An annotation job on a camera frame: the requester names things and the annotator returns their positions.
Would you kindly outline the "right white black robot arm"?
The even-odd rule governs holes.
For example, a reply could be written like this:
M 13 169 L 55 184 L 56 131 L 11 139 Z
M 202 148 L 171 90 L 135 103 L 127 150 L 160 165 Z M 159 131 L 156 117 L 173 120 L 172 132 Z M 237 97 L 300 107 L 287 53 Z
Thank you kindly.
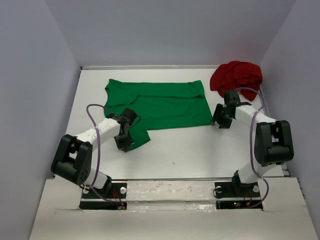
M 247 125 L 250 159 L 234 173 L 231 181 L 216 183 L 213 195 L 217 199 L 257 197 L 258 180 L 294 158 L 290 123 L 268 117 L 251 103 L 241 101 L 237 89 L 226 91 L 223 98 L 224 104 L 217 104 L 211 123 L 219 129 L 229 129 L 234 120 Z

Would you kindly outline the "green t shirt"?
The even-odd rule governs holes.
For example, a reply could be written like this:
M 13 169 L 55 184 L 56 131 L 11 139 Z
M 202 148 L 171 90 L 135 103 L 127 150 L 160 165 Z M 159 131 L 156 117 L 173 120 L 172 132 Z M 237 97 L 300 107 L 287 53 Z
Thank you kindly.
M 122 82 L 110 79 L 105 87 L 109 112 L 128 108 L 141 119 L 130 129 L 137 149 L 151 139 L 149 131 L 207 126 L 212 114 L 200 80 L 192 82 Z

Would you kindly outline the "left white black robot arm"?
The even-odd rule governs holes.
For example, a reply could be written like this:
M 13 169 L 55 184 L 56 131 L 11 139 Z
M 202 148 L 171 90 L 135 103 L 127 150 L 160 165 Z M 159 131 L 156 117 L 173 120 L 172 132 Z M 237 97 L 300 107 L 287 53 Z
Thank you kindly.
M 50 170 L 97 197 L 106 199 L 112 190 L 112 178 L 99 171 L 101 146 L 113 139 L 119 151 L 128 152 L 134 144 L 130 128 L 138 115 L 125 108 L 122 114 L 110 113 L 93 128 L 77 134 L 64 135 L 57 147 Z

